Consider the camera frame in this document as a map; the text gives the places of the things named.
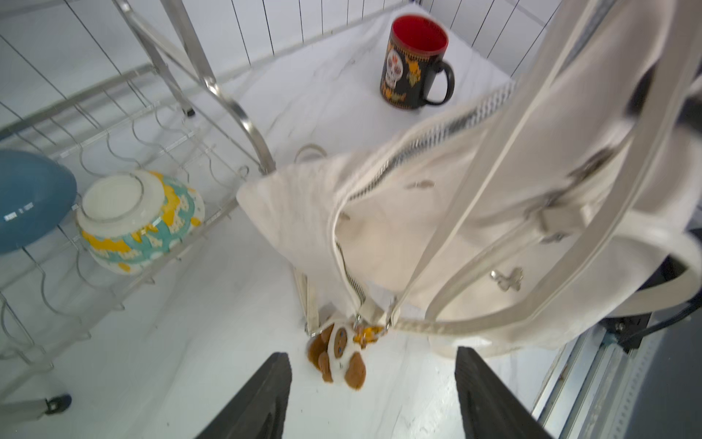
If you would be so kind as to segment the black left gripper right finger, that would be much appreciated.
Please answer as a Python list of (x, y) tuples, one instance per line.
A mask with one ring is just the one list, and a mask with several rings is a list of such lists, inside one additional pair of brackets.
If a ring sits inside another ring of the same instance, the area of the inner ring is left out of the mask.
[(474, 349), (457, 350), (454, 377), (467, 438), (550, 437)]

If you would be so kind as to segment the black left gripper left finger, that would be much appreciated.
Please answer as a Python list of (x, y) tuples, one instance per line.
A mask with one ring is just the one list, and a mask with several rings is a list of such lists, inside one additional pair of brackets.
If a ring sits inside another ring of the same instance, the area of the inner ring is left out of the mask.
[(292, 380), (288, 354), (272, 353), (197, 439), (281, 439)]

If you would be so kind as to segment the brown white plush dog charm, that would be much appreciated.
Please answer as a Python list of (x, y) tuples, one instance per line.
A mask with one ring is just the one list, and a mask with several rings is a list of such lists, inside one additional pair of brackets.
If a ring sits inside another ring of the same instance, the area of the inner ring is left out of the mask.
[(350, 324), (337, 323), (324, 329), (308, 344), (307, 358), (326, 383), (343, 383), (359, 391), (367, 378), (361, 347)]

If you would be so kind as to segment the orange carabiner clip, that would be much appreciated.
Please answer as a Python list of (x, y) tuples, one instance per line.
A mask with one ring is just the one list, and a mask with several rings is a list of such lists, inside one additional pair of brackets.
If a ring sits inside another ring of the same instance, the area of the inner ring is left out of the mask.
[(367, 345), (377, 343), (387, 332), (385, 327), (361, 327), (355, 328), (353, 342), (360, 346), (360, 349), (365, 349)]

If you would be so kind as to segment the cream canvas tote bag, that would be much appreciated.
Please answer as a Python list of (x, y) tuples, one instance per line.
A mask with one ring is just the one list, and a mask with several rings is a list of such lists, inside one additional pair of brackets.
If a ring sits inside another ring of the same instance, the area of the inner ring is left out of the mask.
[[(700, 60), (698, 1), (567, 1), (518, 82), (237, 200), (294, 267), (312, 332), (321, 297), (486, 355), (563, 344), (701, 287), (701, 137), (676, 127)], [(668, 256), (682, 276), (640, 291)]]

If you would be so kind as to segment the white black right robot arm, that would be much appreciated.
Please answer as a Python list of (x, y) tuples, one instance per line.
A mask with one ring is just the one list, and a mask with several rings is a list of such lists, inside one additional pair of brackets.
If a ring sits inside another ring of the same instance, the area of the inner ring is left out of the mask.
[[(651, 87), (654, 73), (656, 72), (655, 63), (650, 68), (643, 78), (639, 80), (638, 85), (627, 104), (626, 114), (638, 117), (643, 111), (644, 104)], [(701, 136), (701, 94), (696, 93), (688, 97), (676, 120), (676, 127), (685, 127), (690, 129), (695, 135)], [(640, 291), (647, 287), (661, 286), (666, 282), (678, 279), (683, 274), (683, 265), (680, 261), (670, 256), (663, 261), (658, 269), (647, 279), (642, 285)], [(698, 309), (701, 309), (701, 291), (685, 302), (685, 307), (666, 320), (656, 323), (650, 327), (645, 325), (650, 322), (652, 313), (648, 312), (640, 315), (622, 316), (621, 318), (605, 318), (599, 325), (603, 327), (609, 336), (615, 338), (614, 343), (623, 349), (625, 354), (639, 349), (642, 341), (652, 334), (668, 329), (677, 323), (685, 320)]]

